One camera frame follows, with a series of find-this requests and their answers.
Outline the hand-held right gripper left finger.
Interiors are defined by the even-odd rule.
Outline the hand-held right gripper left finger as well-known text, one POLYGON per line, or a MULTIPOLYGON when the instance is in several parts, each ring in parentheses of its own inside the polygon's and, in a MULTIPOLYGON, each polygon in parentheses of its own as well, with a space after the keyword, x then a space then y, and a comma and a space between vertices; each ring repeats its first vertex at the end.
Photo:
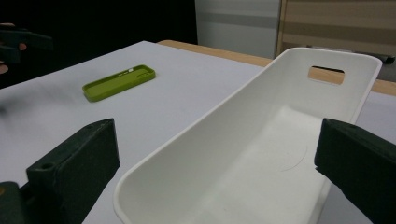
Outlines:
POLYGON ((113 119, 91 123, 26 169, 39 224, 82 224, 120 167, 113 119))

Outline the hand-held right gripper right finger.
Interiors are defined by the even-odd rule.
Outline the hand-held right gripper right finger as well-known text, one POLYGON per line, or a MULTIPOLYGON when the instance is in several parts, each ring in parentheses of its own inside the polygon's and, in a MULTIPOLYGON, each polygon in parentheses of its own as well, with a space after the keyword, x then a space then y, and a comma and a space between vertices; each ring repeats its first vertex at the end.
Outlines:
POLYGON ((374 224, 396 224, 396 145, 353 124, 324 119, 314 164, 374 224))

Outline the green phone case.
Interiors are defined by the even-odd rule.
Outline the green phone case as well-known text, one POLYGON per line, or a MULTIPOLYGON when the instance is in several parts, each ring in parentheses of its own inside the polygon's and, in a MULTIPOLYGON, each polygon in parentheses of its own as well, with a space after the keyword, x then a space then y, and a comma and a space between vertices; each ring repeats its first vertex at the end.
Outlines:
POLYGON ((98 102, 148 82, 155 77, 156 72, 152 68, 140 64, 85 84, 82 90, 89 102, 98 102))

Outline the white plastic storage basket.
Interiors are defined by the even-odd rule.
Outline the white plastic storage basket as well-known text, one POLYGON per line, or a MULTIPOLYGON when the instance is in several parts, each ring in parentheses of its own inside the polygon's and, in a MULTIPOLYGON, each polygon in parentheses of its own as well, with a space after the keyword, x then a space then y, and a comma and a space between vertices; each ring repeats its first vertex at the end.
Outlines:
POLYGON ((330 181, 314 164, 321 123, 357 120, 382 63, 288 49, 126 172, 123 224, 317 224, 330 181))

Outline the wooden desk furniture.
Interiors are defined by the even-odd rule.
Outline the wooden desk furniture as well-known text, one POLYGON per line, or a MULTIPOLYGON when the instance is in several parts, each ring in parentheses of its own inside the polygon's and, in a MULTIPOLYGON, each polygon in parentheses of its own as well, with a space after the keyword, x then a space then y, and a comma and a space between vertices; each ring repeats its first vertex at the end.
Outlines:
POLYGON ((295 46, 396 55, 396 0, 281 0, 276 52, 295 46))

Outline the white cabinet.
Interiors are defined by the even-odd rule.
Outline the white cabinet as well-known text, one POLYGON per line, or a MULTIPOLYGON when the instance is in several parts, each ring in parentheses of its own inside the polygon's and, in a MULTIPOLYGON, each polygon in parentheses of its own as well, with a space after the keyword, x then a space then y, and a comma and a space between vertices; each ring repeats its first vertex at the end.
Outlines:
POLYGON ((195 0, 198 43, 273 59, 281 0, 195 0))

